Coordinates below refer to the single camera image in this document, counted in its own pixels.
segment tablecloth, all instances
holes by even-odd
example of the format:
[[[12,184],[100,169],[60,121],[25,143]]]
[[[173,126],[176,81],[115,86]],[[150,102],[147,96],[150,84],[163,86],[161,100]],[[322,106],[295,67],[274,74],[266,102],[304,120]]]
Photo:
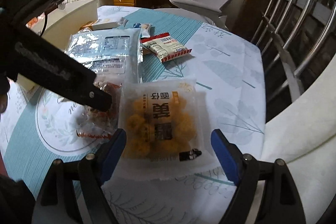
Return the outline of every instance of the tablecloth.
[[[243,153],[259,159],[265,127],[259,49],[218,27],[172,14],[134,7],[98,9],[99,18],[120,16],[128,19],[126,27],[151,23],[152,35],[170,32],[193,49],[191,55],[164,65],[153,55],[145,56],[143,79],[196,78],[205,140],[210,139],[213,129],[220,128]],[[53,159],[80,159],[94,151],[98,141],[78,139],[66,118],[55,119],[58,111],[70,116],[76,111],[75,103],[58,104],[58,96],[42,88],[33,96],[22,94],[20,87],[11,83],[9,106],[0,121],[0,150],[9,176],[23,179],[36,196]],[[210,141],[205,145],[211,150]],[[192,224],[218,223],[235,186],[216,162],[209,165],[209,171],[166,181],[125,180],[118,177],[116,169],[103,190],[120,223]],[[79,204],[83,210],[82,197]]]

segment blue gripper pad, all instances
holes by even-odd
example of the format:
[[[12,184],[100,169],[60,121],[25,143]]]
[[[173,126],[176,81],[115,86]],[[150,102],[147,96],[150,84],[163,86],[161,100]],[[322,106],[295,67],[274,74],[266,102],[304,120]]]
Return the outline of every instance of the blue gripper pad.
[[[219,129],[212,131],[211,145],[228,180],[238,186],[244,172],[243,154],[236,145],[229,143]]]
[[[111,178],[121,154],[124,151],[126,146],[126,132],[123,129],[118,129],[111,140],[103,145],[105,145],[105,147],[101,155],[102,159],[99,162],[99,169],[101,170],[99,179],[102,185]]]

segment red and white packet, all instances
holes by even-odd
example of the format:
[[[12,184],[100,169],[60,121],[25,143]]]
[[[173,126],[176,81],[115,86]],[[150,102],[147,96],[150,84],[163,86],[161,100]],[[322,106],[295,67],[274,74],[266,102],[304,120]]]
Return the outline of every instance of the red and white packet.
[[[141,39],[141,43],[156,54],[161,63],[176,59],[191,52],[176,39],[172,38],[169,33],[152,36]]]

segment screw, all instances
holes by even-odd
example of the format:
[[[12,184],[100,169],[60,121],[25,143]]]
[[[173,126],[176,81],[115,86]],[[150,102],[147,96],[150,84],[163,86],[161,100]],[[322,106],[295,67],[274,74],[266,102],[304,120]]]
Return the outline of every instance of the screw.
[[[62,161],[60,160],[60,159],[56,159],[56,160],[54,160],[52,163],[54,164],[54,165],[58,165],[58,164],[60,164]]]
[[[95,155],[93,153],[88,153],[88,155],[85,156],[87,160],[93,160],[95,158]]]
[[[252,156],[251,156],[250,154],[244,154],[244,155],[243,155],[243,158],[244,158],[245,160],[252,160]]]
[[[284,166],[285,165],[285,162],[284,162],[283,159],[277,159],[275,162],[277,163],[277,165],[280,165],[280,166]]]

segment food packet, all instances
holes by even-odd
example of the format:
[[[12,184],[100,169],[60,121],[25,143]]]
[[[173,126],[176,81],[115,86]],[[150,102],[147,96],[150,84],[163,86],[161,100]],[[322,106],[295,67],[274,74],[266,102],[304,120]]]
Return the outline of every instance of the food packet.
[[[103,18],[98,19],[96,21],[90,21],[84,24],[79,28],[79,30],[82,30],[84,28],[89,28],[91,31],[96,30],[103,30],[103,29],[112,29],[119,26],[125,26],[128,22],[127,19],[120,17],[120,18]]]
[[[197,165],[203,140],[195,84],[193,80],[173,80],[122,88],[118,125],[127,135],[122,162],[129,178],[142,168],[144,177],[152,179],[179,175],[181,168],[185,172],[194,161]]]
[[[98,77],[94,85],[112,96],[112,104],[106,112],[84,106],[82,115],[77,119],[77,136],[110,139],[118,128],[121,86],[107,81],[106,77]]]
[[[97,75],[109,75],[113,84],[140,83],[142,48],[140,29],[110,29],[72,35],[66,50]]]
[[[77,119],[79,137],[109,139],[118,128],[121,85],[141,83],[140,29],[80,32],[71,37],[66,53],[97,74],[95,85],[112,96],[107,112],[85,106]]]
[[[150,30],[151,30],[151,24],[149,23],[135,23],[133,25],[133,28],[141,28],[141,37],[142,38],[149,38]]]
[[[161,63],[176,59],[191,52],[169,33],[141,39],[141,43],[156,54]]]

